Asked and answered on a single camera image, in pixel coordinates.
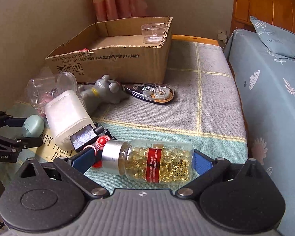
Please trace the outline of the mint green oval case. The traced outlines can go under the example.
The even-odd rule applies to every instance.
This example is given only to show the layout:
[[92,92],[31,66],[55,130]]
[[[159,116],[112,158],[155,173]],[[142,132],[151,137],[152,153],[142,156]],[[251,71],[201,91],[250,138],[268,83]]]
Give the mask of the mint green oval case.
[[28,117],[22,125],[22,135],[24,137],[40,137],[45,128],[43,119],[34,114]]

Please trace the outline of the black toy train block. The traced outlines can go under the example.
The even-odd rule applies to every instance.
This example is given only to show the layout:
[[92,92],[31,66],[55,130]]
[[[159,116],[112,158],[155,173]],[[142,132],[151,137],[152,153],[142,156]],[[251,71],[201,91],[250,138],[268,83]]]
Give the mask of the black toy train block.
[[91,125],[87,125],[70,136],[70,141],[76,153],[86,148],[94,149],[95,162],[92,166],[95,168],[102,167],[102,152],[109,140],[116,140],[116,138],[102,125],[98,124],[95,124],[95,128]]

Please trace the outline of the wooden bed headboard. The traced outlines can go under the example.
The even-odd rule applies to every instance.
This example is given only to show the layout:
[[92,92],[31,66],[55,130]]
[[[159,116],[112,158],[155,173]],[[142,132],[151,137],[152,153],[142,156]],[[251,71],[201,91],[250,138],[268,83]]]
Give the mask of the wooden bed headboard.
[[295,0],[233,0],[230,32],[254,31],[251,16],[295,34]]

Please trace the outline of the white wall socket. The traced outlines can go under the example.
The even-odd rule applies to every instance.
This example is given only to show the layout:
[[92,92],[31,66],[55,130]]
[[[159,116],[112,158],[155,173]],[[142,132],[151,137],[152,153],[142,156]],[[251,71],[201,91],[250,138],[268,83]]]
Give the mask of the white wall socket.
[[219,30],[219,31],[217,32],[217,39],[218,39],[219,41],[222,41],[223,43],[226,43],[227,40],[228,40],[227,32],[224,31],[224,30]]

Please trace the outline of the grey bear figurine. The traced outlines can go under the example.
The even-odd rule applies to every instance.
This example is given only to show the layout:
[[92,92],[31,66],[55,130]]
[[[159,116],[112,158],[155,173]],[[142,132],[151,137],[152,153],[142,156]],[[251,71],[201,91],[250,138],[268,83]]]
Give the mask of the grey bear figurine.
[[102,76],[95,84],[80,85],[78,90],[89,115],[103,103],[119,104],[129,98],[122,85],[109,75]]

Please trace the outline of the glass bottle of golden capsules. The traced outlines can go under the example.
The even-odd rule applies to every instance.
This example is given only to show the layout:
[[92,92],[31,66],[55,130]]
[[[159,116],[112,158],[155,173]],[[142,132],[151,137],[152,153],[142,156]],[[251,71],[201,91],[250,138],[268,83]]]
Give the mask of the glass bottle of golden capsules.
[[192,179],[193,157],[190,143],[109,140],[102,151],[102,167],[130,180],[182,185]]

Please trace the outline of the pink keychain charm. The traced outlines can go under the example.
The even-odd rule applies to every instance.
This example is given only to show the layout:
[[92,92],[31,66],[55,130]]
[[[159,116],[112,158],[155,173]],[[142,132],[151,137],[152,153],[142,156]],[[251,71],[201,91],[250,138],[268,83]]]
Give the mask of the pink keychain charm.
[[45,117],[45,106],[56,97],[57,89],[54,88],[50,92],[46,92],[39,100],[37,111],[41,117]]

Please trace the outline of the red toy train block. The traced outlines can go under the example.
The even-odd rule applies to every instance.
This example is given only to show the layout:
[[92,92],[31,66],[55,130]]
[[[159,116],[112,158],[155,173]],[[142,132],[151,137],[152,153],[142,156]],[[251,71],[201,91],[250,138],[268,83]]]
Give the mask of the red toy train block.
[[81,49],[81,50],[79,50],[79,52],[87,52],[89,54],[93,54],[94,53],[92,50],[89,50],[89,49]]

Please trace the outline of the clear round plastic cup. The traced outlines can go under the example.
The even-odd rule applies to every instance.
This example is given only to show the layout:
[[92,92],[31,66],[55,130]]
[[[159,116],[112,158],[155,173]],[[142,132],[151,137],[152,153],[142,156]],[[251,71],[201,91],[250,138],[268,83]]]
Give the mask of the clear round plastic cup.
[[56,97],[67,90],[77,91],[77,80],[72,73],[60,73],[57,75],[44,76],[30,79],[26,86],[26,93],[32,107],[37,109],[42,95],[57,89]]

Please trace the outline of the blue patterned bed sheet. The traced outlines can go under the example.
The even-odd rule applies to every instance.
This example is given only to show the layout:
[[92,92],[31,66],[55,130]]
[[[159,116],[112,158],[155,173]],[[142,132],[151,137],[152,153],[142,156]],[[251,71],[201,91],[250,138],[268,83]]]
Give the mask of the blue patterned bed sheet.
[[258,35],[235,30],[224,48],[248,125],[248,146],[286,202],[279,225],[295,235],[295,62],[277,58]]

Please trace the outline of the grey green checked blanket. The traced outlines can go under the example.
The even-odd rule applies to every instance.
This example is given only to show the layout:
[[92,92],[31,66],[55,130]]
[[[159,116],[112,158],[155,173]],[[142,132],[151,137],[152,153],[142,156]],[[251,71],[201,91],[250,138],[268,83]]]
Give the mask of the grey green checked blanket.
[[191,143],[211,158],[241,164],[248,157],[238,91],[219,46],[172,41],[165,83],[174,99],[157,105],[135,97],[93,114],[118,140]]

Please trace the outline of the white translucent plastic jar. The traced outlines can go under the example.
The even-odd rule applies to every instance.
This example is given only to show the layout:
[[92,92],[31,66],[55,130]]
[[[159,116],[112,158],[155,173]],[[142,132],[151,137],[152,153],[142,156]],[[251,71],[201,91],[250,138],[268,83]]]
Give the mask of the white translucent plastic jar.
[[94,122],[80,99],[67,90],[45,105],[45,115],[55,144],[64,151],[73,149],[70,136]]

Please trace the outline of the open cardboard box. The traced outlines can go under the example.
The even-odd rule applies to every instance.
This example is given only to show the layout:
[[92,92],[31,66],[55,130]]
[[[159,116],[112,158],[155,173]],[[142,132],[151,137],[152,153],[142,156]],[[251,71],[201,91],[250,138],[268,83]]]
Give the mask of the open cardboard box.
[[[144,44],[141,26],[165,23],[159,44]],[[171,47],[172,17],[136,17],[93,23],[46,58],[52,73],[73,73],[80,84],[103,75],[121,83],[161,83]],[[79,52],[89,49],[94,53]]]

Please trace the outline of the blue patterned pillow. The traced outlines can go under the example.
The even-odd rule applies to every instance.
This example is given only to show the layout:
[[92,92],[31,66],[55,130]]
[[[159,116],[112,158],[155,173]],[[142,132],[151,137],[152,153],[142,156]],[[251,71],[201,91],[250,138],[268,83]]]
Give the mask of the blue patterned pillow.
[[263,22],[254,16],[250,16],[250,22],[262,43],[277,59],[295,61],[295,34],[293,32]]

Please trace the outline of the black correction tape dispenser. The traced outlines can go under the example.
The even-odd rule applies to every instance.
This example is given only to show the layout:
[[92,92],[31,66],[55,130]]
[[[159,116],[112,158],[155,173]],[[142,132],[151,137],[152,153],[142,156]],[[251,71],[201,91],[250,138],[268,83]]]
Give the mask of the black correction tape dispenser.
[[127,94],[135,98],[154,104],[167,104],[175,96],[174,90],[167,84],[125,84],[123,85],[123,89]]

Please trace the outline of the clear square plastic container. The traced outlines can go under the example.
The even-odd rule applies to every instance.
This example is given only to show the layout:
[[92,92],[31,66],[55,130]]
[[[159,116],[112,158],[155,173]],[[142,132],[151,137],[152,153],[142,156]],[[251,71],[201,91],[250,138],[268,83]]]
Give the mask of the clear square plastic container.
[[162,41],[167,25],[165,23],[149,23],[141,26],[144,44],[159,44]]

